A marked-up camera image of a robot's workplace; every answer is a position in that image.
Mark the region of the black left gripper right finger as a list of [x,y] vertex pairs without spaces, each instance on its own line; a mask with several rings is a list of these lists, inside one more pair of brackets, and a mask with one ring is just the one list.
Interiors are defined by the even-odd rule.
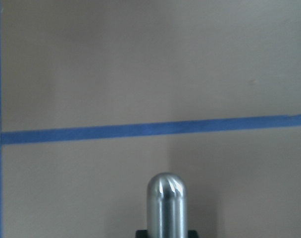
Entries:
[[199,238],[199,234],[196,230],[188,230],[188,238]]

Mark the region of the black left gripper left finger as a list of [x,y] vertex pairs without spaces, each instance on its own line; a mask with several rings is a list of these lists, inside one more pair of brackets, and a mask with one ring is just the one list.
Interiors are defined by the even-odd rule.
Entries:
[[136,238],[148,238],[147,230],[137,230],[136,231]]

